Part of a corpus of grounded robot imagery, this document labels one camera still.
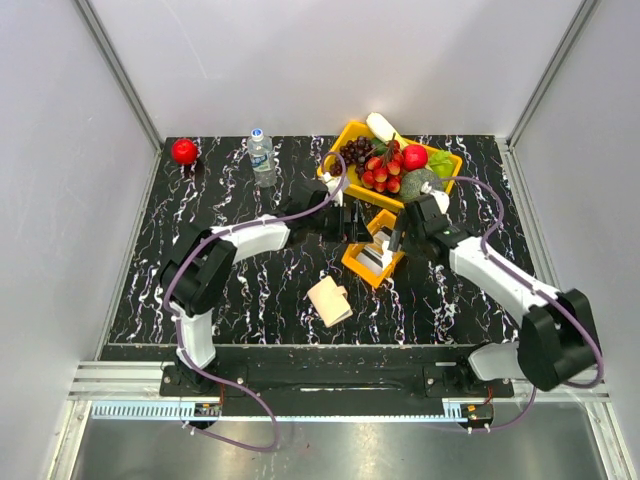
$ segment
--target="water bottle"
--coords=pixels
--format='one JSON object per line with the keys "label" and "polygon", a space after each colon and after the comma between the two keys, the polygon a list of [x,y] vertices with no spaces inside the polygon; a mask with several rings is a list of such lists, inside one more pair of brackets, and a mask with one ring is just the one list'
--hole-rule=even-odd
{"label": "water bottle", "polygon": [[276,184],[276,166],[273,161],[273,142],[262,130],[256,128],[251,132],[247,142],[251,167],[256,176],[256,184],[262,187],[273,187]]}

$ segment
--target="gray wall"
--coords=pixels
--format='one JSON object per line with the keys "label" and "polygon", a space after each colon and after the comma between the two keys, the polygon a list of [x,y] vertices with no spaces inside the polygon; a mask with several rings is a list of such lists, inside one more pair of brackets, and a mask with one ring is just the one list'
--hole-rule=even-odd
{"label": "gray wall", "polygon": [[516,146],[561,286],[590,297],[640,459],[640,3],[606,0]]}
{"label": "gray wall", "polygon": [[93,0],[164,136],[508,134],[580,0]]}
{"label": "gray wall", "polygon": [[72,2],[0,2],[0,476],[39,478],[153,152]]}

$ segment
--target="marble surface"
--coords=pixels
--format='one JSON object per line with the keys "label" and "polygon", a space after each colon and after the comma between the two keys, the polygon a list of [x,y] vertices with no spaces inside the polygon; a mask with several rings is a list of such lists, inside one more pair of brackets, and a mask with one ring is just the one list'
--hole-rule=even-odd
{"label": "marble surface", "polygon": [[[411,137],[464,159],[462,175],[490,184],[503,199],[505,223],[491,245],[519,267],[533,273],[497,145],[488,136]],[[335,137],[274,137],[278,182],[260,190],[239,137],[194,138],[201,156],[180,167],[168,154],[167,139],[144,213],[122,296],[111,326],[111,344],[175,343],[169,314],[161,308],[158,273],[164,256],[187,222],[204,225],[250,220],[278,205],[300,178],[313,178]],[[373,217],[378,208],[367,206]],[[495,201],[477,187],[458,184],[449,216],[478,231],[497,215]],[[516,337],[513,321],[485,293],[467,280],[424,259],[405,259],[393,281],[373,290],[346,269],[344,245],[322,244],[318,236],[293,249],[266,253],[234,266],[224,298],[213,313],[218,344],[438,344],[501,342]],[[306,298],[323,276],[344,285],[355,312],[327,328]]]}

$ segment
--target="yellow basket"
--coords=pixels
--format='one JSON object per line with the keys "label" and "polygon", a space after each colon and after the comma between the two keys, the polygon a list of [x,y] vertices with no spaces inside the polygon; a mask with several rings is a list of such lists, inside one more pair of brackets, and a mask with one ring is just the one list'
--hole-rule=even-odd
{"label": "yellow basket", "polygon": [[[367,228],[371,235],[375,235],[382,227],[387,227],[393,230],[395,224],[396,216],[388,210],[382,210],[373,220],[371,220],[371,222],[369,222]],[[387,265],[387,268],[385,268],[379,276],[376,276],[371,270],[356,260],[356,257],[360,255],[360,252],[362,252],[365,246],[366,245],[364,243],[352,243],[349,245],[342,256],[342,264],[349,270],[357,273],[373,288],[378,288],[385,278],[390,277],[393,274],[396,265],[398,265],[398,262],[402,257],[404,257],[404,252],[395,253],[393,255],[393,260],[389,265]]]}
{"label": "yellow basket", "polygon": [[[331,150],[334,152],[339,152],[340,147],[346,145],[349,140],[358,138],[361,135],[369,138],[373,138],[375,136],[373,132],[369,130],[369,127],[367,127],[366,124],[360,122],[349,122],[338,137],[338,140],[336,140],[336,143],[334,143],[333,147],[331,147]],[[437,148],[423,145],[412,140],[407,140],[407,142],[424,147],[429,157],[431,157],[432,154],[438,151]],[[453,154],[451,154],[449,158],[453,162],[453,172],[451,174],[451,176],[453,177],[458,175],[460,169],[462,168],[462,158],[460,158],[458,155]],[[328,171],[329,167],[335,161],[336,158],[333,155],[327,158],[327,161],[325,162],[325,169]],[[392,212],[399,212],[400,210],[402,210],[404,204],[400,200],[387,197],[386,195],[382,195],[381,193],[378,193],[374,190],[369,190],[363,187],[355,170],[355,165],[351,165],[347,170],[347,179],[349,181],[349,186],[345,190],[345,193],[347,195],[351,195],[352,197],[359,198],[360,200],[364,200],[365,202],[369,202],[379,207],[386,208],[387,210],[391,210]],[[320,167],[318,167],[318,176],[322,176],[322,168]],[[447,192],[448,194],[451,194],[453,183],[454,182],[447,182],[445,192]]]}

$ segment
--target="green vegetable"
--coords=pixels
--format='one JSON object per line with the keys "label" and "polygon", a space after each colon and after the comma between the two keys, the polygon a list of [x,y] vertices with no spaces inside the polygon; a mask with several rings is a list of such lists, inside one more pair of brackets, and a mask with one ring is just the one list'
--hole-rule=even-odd
{"label": "green vegetable", "polygon": [[429,156],[427,164],[440,177],[450,177],[453,175],[455,165],[451,160],[451,153],[446,150],[438,150]]}
{"label": "green vegetable", "polygon": [[436,190],[444,190],[442,183],[437,182],[438,179],[438,175],[428,167],[419,168],[418,170],[413,170],[412,172],[407,173],[402,177],[402,184],[400,185],[400,200],[406,203],[418,198],[422,195],[420,189],[424,182],[433,182],[433,188]]}
{"label": "green vegetable", "polygon": [[372,138],[371,145],[375,147],[375,155],[383,155],[387,151],[387,145],[379,138]]}

